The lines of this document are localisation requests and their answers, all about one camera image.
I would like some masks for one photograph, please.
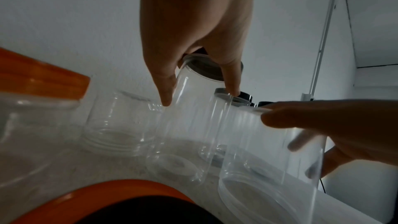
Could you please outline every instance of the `gray countertop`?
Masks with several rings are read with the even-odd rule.
[[[120,179],[153,180],[143,157],[122,158],[97,155],[80,148],[65,150],[49,167],[16,183],[0,199],[0,224],[70,191],[88,185]],[[211,167],[201,186],[183,193],[223,223],[241,223],[222,203],[218,192],[220,168]],[[317,194],[313,223],[374,223],[378,221],[321,192]]]

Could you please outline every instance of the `white ceiling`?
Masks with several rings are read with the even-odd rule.
[[[357,67],[398,64],[398,0],[347,0]]]

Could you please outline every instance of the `orange lid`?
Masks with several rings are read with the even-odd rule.
[[[0,92],[83,98],[90,77],[0,47]]]
[[[22,215],[12,224],[74,224],[101,208],[131,198],[169,196],[194,202],[169,186],[147,180],[114,180],[78,189]]]

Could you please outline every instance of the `hand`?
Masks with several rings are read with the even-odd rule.
[[[205,47],[223,72],[226,89],[239,95],[240,60],[253,0],[141,0],[141,40],[145,63],[168,106],[183,53]]]
[[[398,101],[341,100],[277,102],[261,116],[274,128],[305,129],[288,148],[299,150],[315,134],[329,136],[335,146],[323,158],[321,177],[356,159],[398,165],[396,133]]]

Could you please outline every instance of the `metal rod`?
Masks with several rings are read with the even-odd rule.
[[[318,56],[316,57],[316,62],[315,62],[314,75],[312,76],[312,81],[310,86],[310,94],[312,95],[315,95],[315,88],[316,88],[316,83],[318,81],[320,64],[322,63],[323,51],[325,50],[326,37],[328,36],[329,25],[330,25],[330,20],[332,18],[334,5],[335,5],[335,0],[329,0],[328,12],[326,14],[326,21],[323,27],[322,38],[318,50]]]

